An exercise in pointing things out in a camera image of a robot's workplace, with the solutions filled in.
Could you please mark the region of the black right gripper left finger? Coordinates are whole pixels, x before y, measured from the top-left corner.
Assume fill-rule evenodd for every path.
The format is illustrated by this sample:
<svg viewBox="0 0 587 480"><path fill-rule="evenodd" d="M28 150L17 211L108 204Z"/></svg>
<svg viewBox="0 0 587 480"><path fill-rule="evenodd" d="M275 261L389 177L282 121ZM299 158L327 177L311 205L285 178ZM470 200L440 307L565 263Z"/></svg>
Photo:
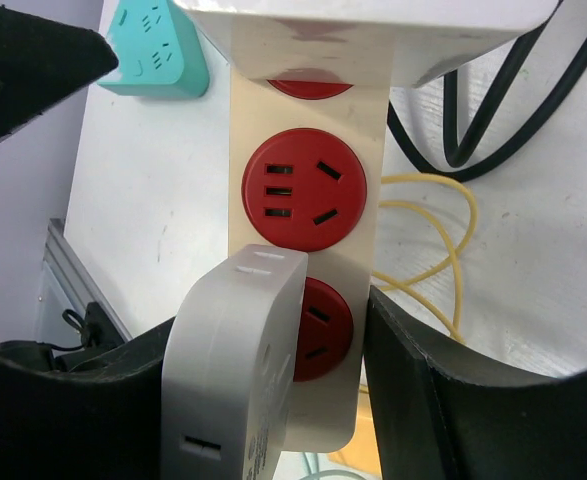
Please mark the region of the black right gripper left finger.
<svg viewBox="0 0 587 480"><path fill-rule="evenodd" d="M37 372L0 357L0 479L159 478L172 324L72 372Z"/></svg>

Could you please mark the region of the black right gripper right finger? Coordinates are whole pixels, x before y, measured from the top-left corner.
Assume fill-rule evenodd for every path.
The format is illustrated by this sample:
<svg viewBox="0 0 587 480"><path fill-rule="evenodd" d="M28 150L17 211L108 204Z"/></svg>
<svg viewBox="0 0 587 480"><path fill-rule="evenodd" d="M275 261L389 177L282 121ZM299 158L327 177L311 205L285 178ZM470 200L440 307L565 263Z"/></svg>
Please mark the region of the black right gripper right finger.
<svg viewBox="0 0 587 480"><path fill-rule="evenodd" d="M587 370L477 353L369 296L364 360L386 479L587 479Z"/></svg>

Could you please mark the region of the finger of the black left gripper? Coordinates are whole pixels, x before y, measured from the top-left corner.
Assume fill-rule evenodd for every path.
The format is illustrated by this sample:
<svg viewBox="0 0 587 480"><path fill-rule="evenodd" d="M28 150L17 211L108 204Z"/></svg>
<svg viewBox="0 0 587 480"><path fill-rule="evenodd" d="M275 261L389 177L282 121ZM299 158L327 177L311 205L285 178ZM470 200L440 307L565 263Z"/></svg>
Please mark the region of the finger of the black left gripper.
<svg viewBox="0 0 587 480"><path fill-rule="evenodd" d="M117 66L99 33L0 5L0 143Z"/></svg>

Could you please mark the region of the teal triangular power socket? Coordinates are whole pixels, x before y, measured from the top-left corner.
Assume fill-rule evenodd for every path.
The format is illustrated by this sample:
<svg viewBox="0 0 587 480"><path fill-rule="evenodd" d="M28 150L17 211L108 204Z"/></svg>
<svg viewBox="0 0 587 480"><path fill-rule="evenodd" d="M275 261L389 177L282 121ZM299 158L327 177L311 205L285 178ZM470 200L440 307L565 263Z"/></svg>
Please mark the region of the teal triangular power socket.
<svg viewBox="0 0 587 480"><path fill-rule="evenodd" d="M98 85L121 96L199 98L210 82L197 30L172 1L121 1L106 40L117 69Z"/></svg>

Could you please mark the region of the white charger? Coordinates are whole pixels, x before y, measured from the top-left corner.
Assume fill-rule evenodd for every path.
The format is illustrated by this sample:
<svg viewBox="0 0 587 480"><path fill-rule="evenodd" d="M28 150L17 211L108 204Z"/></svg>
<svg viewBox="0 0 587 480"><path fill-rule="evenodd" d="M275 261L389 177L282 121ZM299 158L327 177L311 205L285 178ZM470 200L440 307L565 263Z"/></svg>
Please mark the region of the white charger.
<svg viewBox="0 0 587 480"><path fill-rule="evenodd" d="M247 245L201 277L162 367L164 479L270 479L283 450L307 254Z"/></svg>
<svg viewBox="0 0 587 480"><path fill-rule="evenodd" d="M244 77L419 87L545 23L555 0L191 0Z"/></svg>

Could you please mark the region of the beige power strip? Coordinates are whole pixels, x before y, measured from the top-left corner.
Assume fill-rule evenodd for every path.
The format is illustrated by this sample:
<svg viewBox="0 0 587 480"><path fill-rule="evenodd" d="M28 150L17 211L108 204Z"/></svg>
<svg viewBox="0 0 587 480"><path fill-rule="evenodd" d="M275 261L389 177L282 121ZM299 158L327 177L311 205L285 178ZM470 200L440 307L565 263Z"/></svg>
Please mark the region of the beige power strip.
<svg viewBox="0 0 587 480"><path fill-rule="evenodd" d="M308 256L285 446L353 436L388 92L230 75L228 249Z"/></svg>

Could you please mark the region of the yellow charger plug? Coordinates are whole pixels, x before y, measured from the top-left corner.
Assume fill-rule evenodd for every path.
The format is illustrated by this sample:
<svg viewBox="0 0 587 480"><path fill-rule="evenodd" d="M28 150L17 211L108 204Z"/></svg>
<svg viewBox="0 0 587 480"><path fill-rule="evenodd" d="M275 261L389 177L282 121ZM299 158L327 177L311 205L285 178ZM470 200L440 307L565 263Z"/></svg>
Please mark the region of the yellow charger plug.
<svg viewBox="0 0 587 480"><path fill-rule="evenodd" d="M381 476L373 414L367 390L360 390L358 394L355 430L350 442L340 450L329 453L328 459L339 465Z"/></svg>

